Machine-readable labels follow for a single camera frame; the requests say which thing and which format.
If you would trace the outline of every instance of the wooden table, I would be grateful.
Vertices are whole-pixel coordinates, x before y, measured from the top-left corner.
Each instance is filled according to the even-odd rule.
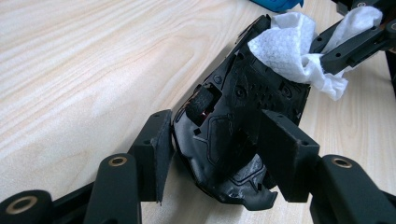
[[[332,1],[294,10],[318,32],[342,18]],[[126,152],[152,113],[177,109],[267,13],[247,0],[2,1],[0,201],[27,189],[58,199],[92,182],[103,158]],[[396,101],[384,53],[346,78],[340,101],[311,91],[300,127],[320,155],[357,161],[396,194]],[[218,203],[178,157],[162,206],[142,203],[144,223],[309,223],[308,207],[282,196],[261,212]]]

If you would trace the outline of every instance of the light wood surface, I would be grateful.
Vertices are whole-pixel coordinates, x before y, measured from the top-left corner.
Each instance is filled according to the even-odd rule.
[[[330,0],[294,11],[318,32],[342,18]],[[0,201],[27,189],[58,199],[92,182],[102,159],[126,152],[149,115],[177,109],[267,13],[247,0],[0,2]],[[396,194],[396,101],[384,53],[346,78],[340,101],[311,91],[300,127],[320,155],[357,161]],[[281,195],[261,212],[218,203],[178,157],[162,206],[142,203],[144,223],[310,223],[308,208]]]

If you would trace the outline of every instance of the crumpled tissue paper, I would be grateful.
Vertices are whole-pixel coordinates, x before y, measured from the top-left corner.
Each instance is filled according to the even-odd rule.
[[[338,74],[324,73],[320,57],[338,47],[349,38],[377,26],[382,12],[374,7],[357,7],[351,10],[335,29],[331,39],[320,54],[308,53],[317,36],[315,22],[298,12],[274,16],[271,29],[265,30],[247,44],[262,63],[282,77],[299,83],[311,84],[338,100],[347,87],[344,70]]]

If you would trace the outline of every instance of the black plastic part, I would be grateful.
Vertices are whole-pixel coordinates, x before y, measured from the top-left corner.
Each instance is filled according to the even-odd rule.
[[[309,50],[310,53],[321,53],[326,47],[327,43],[329,43],[330,38],[332,38],[332,34],[337,28],[338,24],[341,21],[337,22],[327,30],[323,31],[317,38],[315,38],[311,43],[311,48]]]
[[[213,105],[209,113],[199,123],[187,115],[193,94],[174,119],[177,151],[196,185],[221,203],[242,204],[248,210],[271,208],[276,198],[276,192],[265,187],[273,184],[264,181],[266,168],[257,155],[262,109],[298,124],[309,93],[309,85],[286,80],[250,52],[248,41],[270,23],[268,16],[253,22],[202,83],[214,96],[207,97]]]
[[[345,43],[320,58],[323,70],[327,73],[336,75],[348,66],[355,67],[380,50],[396,48],[396,30],[391,28],[396,24],[394,13],[395,1],[385,0],[366,0],[366,1],[334,1],[338,6],[343,6],[343,13],[359,6],[373,6],[381,10],[384,18],[381,27],[372,27],[369,30],[356,35]],[[334,26],[324,31],[318,36],[311,45],[311,52],[320,53],[328,43],[334,32]]]
[[[197,126],[200,126],[205,120],[209,107],[212,105],[215,96],[205,87],[200,87],[197,92],[190,98],[186,105],[186,115]]]
[[[53,202],[53,223],[82,223],[91,198],[93,183],[77,189]]]
[[[387,199],[389,200],[389,202],[393,205],[393,207],[396,209],[396,196],[393,194],[389,194],[385,191],[382,191],[385,196],[387,197]]]
[[[44,190],[28,190],[0,203],[1,224],[50,224],[53,204]]]
[[[99,165],[84,223],[141,222],[134,157],[126,153],[107,157]]]
[[[324,156],[318,180],[325,197],[313,193],[314,223],[395,223],[395,207],[355,161]],[[323,209],[326,204],[331,212]]]
[[[319,145],[287,117],[263,110],[258,141],[259,155],[283,197],[305,203]]]
[[[134,155],[139,176],[139,198],[142,202],[161,202],[172,146],[171,110],[151,115],[128,153]]]
[[[379,43],[375,45],[375,41],[381,35],[382,31],[374,27],[374,29],[369,29],[348,39],[348,41],[320,58],[323,69],[327,73],[335,75],[348,66],[358,65],[384,47]]]

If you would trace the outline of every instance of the blue object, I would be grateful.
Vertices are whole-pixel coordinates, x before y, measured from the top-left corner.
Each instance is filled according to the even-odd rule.
[[[285,11],[291,9],[300,3],[302,7],[304,0],[251,0],[254,3],[259,4],[262,7],[266,7],[274,12]]]

